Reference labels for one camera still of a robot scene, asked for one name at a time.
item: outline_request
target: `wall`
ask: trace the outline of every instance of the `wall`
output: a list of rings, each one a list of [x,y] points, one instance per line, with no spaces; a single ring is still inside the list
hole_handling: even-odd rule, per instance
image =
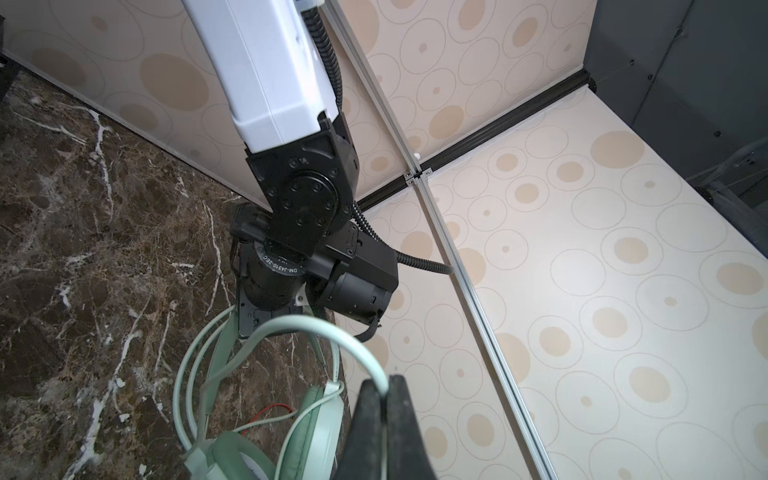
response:
[[[578,70],[591,0],[341,0],[411,148],[426,159]]]
[[[395,195],[366,216],[392,247],[441,261],[414,190]],[[450,278],[401,265],[399,279],[382,326],[365,345],[388,374],[404,375],[408,381],[437,476],[528,479],[523,454]],[[339,324],[355,334],[366,328],[350,319]],[[342,358],[354,408],[368,374],[348,355]]]
[[[429,183],[559,478],[765,478],[768,261],[591,91]]]

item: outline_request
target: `beige circle pattern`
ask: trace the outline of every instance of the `beige circle pattern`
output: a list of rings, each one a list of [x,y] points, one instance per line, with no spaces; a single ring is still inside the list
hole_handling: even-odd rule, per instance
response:
[[[584,334],[606,350],[626,350],[637,345],[643,335],[643,323],[634,308],[612,296],[596,296],[579,312]]]
[[[507,186],[505,197],[515,210],[532,212],[547,203],[549,187],[539,177],[517,177]]]
[[[214,168],[221,163],[219,147],[201,135],[178,134],[168,141],[168,146],[205,168]]]
[[[558,408],[568,423],[593,435],[611,431],[619,421],[619,402],[610,386],[589,372],[570,372],[555,388]]]
[[[619,360],[614,381],[621,398],[650,417],[670,419],[688,403],[683,376],[665,360],[647,353],[632,353]]]
[[[547,26],[547,9],[531,5],[512,20],[504,33],[504,54],[510,58],[522,56],[541,38]]]
[[[502,147],[488,158],[488,172],[500,180],[517,177],[525,170],[528,157],[517,147]]]
[[[472,285],[479,285],[482,279],[485,278],[485,271],[487,269],[485,258],[483,258],[480,252],[472,248],[462,248],[458,251],[458,255],[467,269]]]
[[[552,24],[557,28],[568,27],[576,22],[593,0],[557,0],[552,8]]]
[[[752,253],[722,251],[701,264],[699,278],[715,298],[740,308],[768,306],[768,261]]]
[[[653,459],[634,443],[622,439],[602,439],[589,452],[593,478],[662,480]]]
[[[481,38],[467,48],[458,63],[458,79],[465,85],[476,85],[488,77],[498,61],[498,42]]]
[[[559,316],[543,316],[534,321],[528,330],[528,345],[541,363],[553,369],[576,365],[584,353],[581,334]]]
[[[661,468],[672,479],[744,477],[741,461],[728,442],[695,423],[676,422],[661,429],[656,437],[656,453]]]
[[[507,434],[503,425],[494,409],[470,402],[459,411],[456,430],[467,452],[481,460],[493,460],[504,450]]]
[[[447,349],[454,346],[464,333],[464,316],[448,304],[435,305],[427,312],[424,330],[430,342]]]
[[[448,12],[448,33],[458,43],[477,38],[493,18],[495,0],[454,0]]]
[[[544,57],[538,53],[526,55],[515,63],[504,80],[504,89],[510,95],[528,90],[544,68]]]
[[[592,144],[592,159],[606,168],[626,168],[636,164],[645,153],[645,143],[631,131],[602,134]]]
[[[174,127],[170,115],[162,106],[131,91],[118,91],[109,95],[104,99],[104,106],[156,138],[166,137]]]
[[[594,178],[594,165],[588,158],[576,154],[557,157],[547,168],[547,180],[559,190],[580,190]]]
[[[498,463],[495,463],[493,465],[488,465],[487,467],[482,469],[482,472],[480,472],[480,477],[478,478],[478,480],[496,480],[497,478],[507,478],[508,480],[522,480],[522,477],[518,475],[517,472],[515,472],[509,467],[499,465]]]
[[[87,97],[95,98],[104,91],[104,75],[98,65],[62,38],[27,30],[13,35],[10,46],[44,74]]]
[[[467,239],[468,227],[467,222],[463,217],[456,214],[449,214],[443,217],[445,226],[448,228],[448,232],[451,235],[453,243],[460,247]]]
[[[453,205],[453,192],[445,185],[435,185],[430,187],[432,190],[432,196],[435,198],[437,208],[441,214],[447,212],[451,205]]]
[[[184,25],[181,27],[181,43],[184,44],[184,50],[187,55],[192,58],[195,65],[208,74],[216,74],[214,64],[211,63],[210,57],[208,57],[208,52],[205,50],[205,45],[203,45],[203,41],[200,40],[200,36],[197,34],[197,29],[194,27],[192,20],[190,20],[189,17],[184,20]]]
[[[173,18],[184,11],[184,5],[174,0],[126,0],[136,9],[158,18]]]
[[[243,145],[243,139],[240,138],[240,134],[237,133],[232,122],[229,105],[211,105],[203,111],[203,116],[200,119],[203,123],[203,130],[212,140],[233,147]]]
[[[475,198],[488,186],[488,174],[480,167],[467,167],[453,180],[453,191],[461,198]]]
[[[411,290],[403,282],[400,282],[389,300],[389,307],[385,315],[393,319],[403,318],[410,308]]]
[[[615,227],[627,213],[627,204],[619,194],[607,188],[588,188],[571,204],[574,219],[587,228],[605,230]]]
[[[447,68],[433,70],[419,84],[416,101],[422,109],[434,111],[448,103],[455,89],[456,76],[452,71]]]
[[[507,305],[504,298],[496,290],[490,288],[478,288],[475,289],[475,293],[480,299],[485,318],[488,319],[491,328],[493,330],[499,329],[507,317]]]
[[[181,57],[158,53],[141,61],[144,88],[160,103],[181,111],[202,108],[209,97],[208,83],[200,71]]]
[[[485,258],[500,270],[513,270],[528,258],[528,242],[514,230],[496,230],[485,241]]]
[[[632,167],[621,178],[621,191],[638,205],[659,207],[677,198],[683,186],[673,170],[660,165]]]
[[[589,39],[589,25],[580,23],[570,27],[554,41],[547,55],[547,67],[550,70],[578,63],[584,56],[584,47]]]
[[[424,351],[424,332],[412,320],[400,320],[389,331],[389,351],[400,361],[412,362]]]
[[[50,0],[49,4],[61,28],[93,54],[128,61],[144,51],[141,26],[117,0]]]
[[[389,225],[395,232],[408,233],[422,218],[422,209],[413,202],[402,202],[392,211]]]
[[[427,415],[419,421],[419,429],[432,468],[438,472],[450,468],[458,451],[456,436],[451,426],[441,417]]]
[[[406,32],[400,45],[400,64],[413,74],[430,71],[445,50],[445,30],[436,20],[419,20]]]
[[[525,150],[536,158],[552,158],[568,146],[568,134],[556,125],[539,127],[525,138]]]
[[[558,478],[568,478],[569,480],[588,480],[587,474],[576,462],[569,457],[557,453],[549,452],[549,459],[554,466],[554,472]]]
[[[523,395],[525,406],[533,420],[541,443],[545,447],[551,445],[560,432],[558,411],[554,409],[552,402],[538,390],[523,388],[520,389],[520,393]]]
[[[417,412],[428,412],[440,397],[440,381],[437,375],[423,363],[412,363],[403,372],[408,383],[408,390]]]
[[[397,60],[382,53],[368,57],[368,62],[377,73],[376,80],[379,81],[384,96],[389,97],[394,94],[397,86],[400,85],[400,66]]]
[[[469,224],[481,232],[496,230],[507,218],[507,207],[497,197],[480,197],[469,205]]]
[[[768,313],[755,319],[752,325],[752,344],[768,360]]]
[[[675,275],[649,276],[637,288],[636,301],[652,323],[679,332],[700,326],[710,311],[699,287]]]
[[[605,283],[605,267],[586,250],[559,253],[550,266],[552,281],[560,290],[575,296],[597,292]]]
[[[686,252],[706,252],[721,245],[727,235],[725,220],[712,208],[699,204],[676,204],[656,219],[662,240]]]
[[[508,333],[497,333],[496,341],[515,381],[520,383],[525,380],[531,371],[531,354],[528,347],[518,337]]]
[[[625,227],[613,230],[603,239],[605,263],[627,275],[644,275],[661,265],[664,249],[656,237],[645,230]]]
[[[496,80],[484,81],[472,91],[467,99],[467,115],[480,118],[498,104],[502,96],[502,84]]]
[[[440,380],[445,390],[457,399],[470,399],[482,387],[480,362],[468,351],[454,349],[440,361]]]
[[[733,439],[746,460],[768,474],[768,405],[750,405],[733,417]]]

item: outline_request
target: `gray panel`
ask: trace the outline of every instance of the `gray panel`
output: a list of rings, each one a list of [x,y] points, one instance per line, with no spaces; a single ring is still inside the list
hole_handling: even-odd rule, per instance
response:
[[[685,36],[659,72],[659,81],[739,145],[768,131],[766,18],[763,0],[696,0]]]
[[[691,107],[661,77],[654,83],[632,128],[683,178],[727,159],[739,147]]]

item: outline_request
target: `headphone headband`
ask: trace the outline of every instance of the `headphone headband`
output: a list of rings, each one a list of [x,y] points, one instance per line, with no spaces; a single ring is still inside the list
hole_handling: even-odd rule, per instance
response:
[[[224,377],[228,376],[240,366],[245,358],[247,358],[253,349],[256,348],[256,345],[268,335],[295,330],[324,336],[328,340],[331,340],[331,342],[337,343],[340,347],[344,348],[355,357],[366,370],[368,370],[369,375],[371,375],[371,380],[376,386],[379,394],[382,398],[386,397],[387,391],[389,390],[389,382],[386,373],[379,364],[379,361],[376,360],[375,356],[373,356],[373,354],[358,339],[325,320],[304,315],[281,316],[272,319],[257,328],[240,350],[237,351],[234,357],[232,357],[224,367],[210,375],[206,382],[200,387],[200,401],[198,402],[197,407],[196,445],[199,445],[205,439],[205,429],[207,424],[205,421],[205,412],[208,407],[208,390],[213,386],[218,385]]]

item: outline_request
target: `black cable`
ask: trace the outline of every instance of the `black cable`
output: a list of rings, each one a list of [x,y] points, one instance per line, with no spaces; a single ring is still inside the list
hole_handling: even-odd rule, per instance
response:
[[[320,17],[320,12],[317,8],[306,10],[301,13],[301,16],[304,19],[307,30],[309,30],[310,35],[312,36],[312,40],[315,42],[317,52],[323,60],[328,79],[331,82],[331,87],[333,87],[333,93],[336,96],[336,106],[339,108],[339,111],[341,111],[343,101],[341,70],[339,69],[339,61],[336,58],[336,53],[333,51],[333,45],[331,45],[331,41],[328,38],[326,27],[323,24],[323,19]],[[360,207],[357,206],[357,202],[353,203],[353,212],[357,219],[358,227],[362,228],[362,231],[373,237],[374,240],[380,243],[385,243],[381,237],[376,235],[376,232],[373,231],[368,220],[362,215]],[[395,250],[395,252],[397,253],[398,263],[402,263],[403,265],[412,266],[420,270],[427,270],[429,272],[443,273],[445,275],[453,273],[453,268],[449,265],[412,257],[407,253],[399,252],[398,250]]]
[[[357,220],[357,226],[360,227],[362,231],[370,235],[377,242],[385,243],[381,237],[376,235],[376,232],[371,227],[371,224],[368,223],[368,220],[366,220],[366,217],[362,214],[362,211],[360,210],[360,207],[358,207],[357,202],[352,204],[352,212],[355,220]],[[428,272],[442,273],[443,275],[450,275],[453,273],[453,267],[450,265],[433,262],[423,258],[412,257],[407,253],[403,253],[398,250],[395,250],[395,253],[397,254],[397,263],[402,263],[403,265],[412,266],[413,268],[426,270]]]
[[[312,40],[315,42],[317,53],[320,54],[320,59],[323,60],[323,66],[326,68],[328,79],[333,88],[333,94],[336,96],[336,106],[339,109],[339,113],[341,113],[343,98],[341,70],[339,69],[339,61],[336,59],[336,53],[333,51],[333,45],[331,45],[330,38],[328,38],[326,26],[323,25],[323,19],[320,17],[317,7],[301,12],[301,16],[306,24],[306,29],[310,31]]]

